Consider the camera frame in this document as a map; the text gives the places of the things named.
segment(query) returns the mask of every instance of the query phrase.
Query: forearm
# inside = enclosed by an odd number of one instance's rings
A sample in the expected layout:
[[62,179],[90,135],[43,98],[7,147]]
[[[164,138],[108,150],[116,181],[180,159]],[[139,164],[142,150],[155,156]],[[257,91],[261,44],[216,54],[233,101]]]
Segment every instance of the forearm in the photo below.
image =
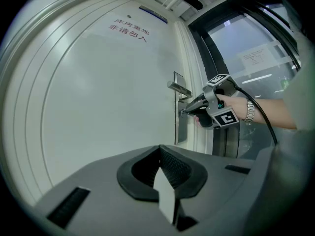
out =
[[[232,106],[239,119],[245,119],[247,115],[247,100],[241,97],[228,97],[219,95],[220,100],[225,102],[226,106]],[[263,100],[257,99],[271,125],[282,128],[296,129],[294,120],[288,112],[283,100]],[[260,111],[255,108],[254,122],[266,123]]]

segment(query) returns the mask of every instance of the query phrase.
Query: wristwatch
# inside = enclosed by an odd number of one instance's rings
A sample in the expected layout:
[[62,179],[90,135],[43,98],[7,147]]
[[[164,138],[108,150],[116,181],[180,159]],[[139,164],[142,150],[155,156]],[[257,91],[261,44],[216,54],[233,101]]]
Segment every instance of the wristwatch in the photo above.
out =
[[255,115],[255,105],[247,99],[247,115],[245,122],[252,122]]

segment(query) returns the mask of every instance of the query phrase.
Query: black cable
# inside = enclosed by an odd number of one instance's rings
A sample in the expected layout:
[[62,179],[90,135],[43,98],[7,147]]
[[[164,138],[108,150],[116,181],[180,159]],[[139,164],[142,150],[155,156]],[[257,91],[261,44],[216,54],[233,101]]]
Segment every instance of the black cable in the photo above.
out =
[[255,99],[253,97],[251,97],[247,92],[245,92],[243,89],[241,89],[239,86],[235,85],[231,80],[228,80],[230,81],[233,85],[234,85],[234,88],[236,90],[238,90],[239,92],[243,93],[254,105],[255,107],[257,107],[257,109],[260,111],[262,117],[265,119],[265,122],[269,128],[269,131],[270,131],[270,134],[272,136],[272,139],[274,140],[274,143],[275,145],[278,144],[278,140],[277,140],[277,137],[276,137],[276,134],[271,126],[271,123],[267,117],[267,115],[265,114],[265,112],[263,111],[263,109],[261,108],[261,106],[257,103],[257,101],[255,101]]

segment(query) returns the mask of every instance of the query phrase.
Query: door handle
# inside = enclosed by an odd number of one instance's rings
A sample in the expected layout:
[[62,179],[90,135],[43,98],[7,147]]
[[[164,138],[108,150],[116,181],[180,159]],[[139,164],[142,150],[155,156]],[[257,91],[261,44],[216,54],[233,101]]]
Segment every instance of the door handle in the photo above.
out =
[[189,99],[189,98],[192,98],[191,91],[189,91],[188,89],[178,85],[174,81],[167,82],[167,87],[170,88],[170,89],[173,89],[174,91],[176,91],[178,93],[181,93],[181,95],[179,95],[179,100],[181,100],[181,101]]

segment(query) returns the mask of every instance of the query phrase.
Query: silver watch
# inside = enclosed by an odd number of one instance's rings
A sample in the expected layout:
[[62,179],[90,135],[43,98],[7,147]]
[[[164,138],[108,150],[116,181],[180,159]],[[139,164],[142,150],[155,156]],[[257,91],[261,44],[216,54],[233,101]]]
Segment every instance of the silver watch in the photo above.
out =
[[255,115],[255,105],[247,99],[247,115],[245,122],[252,122]]

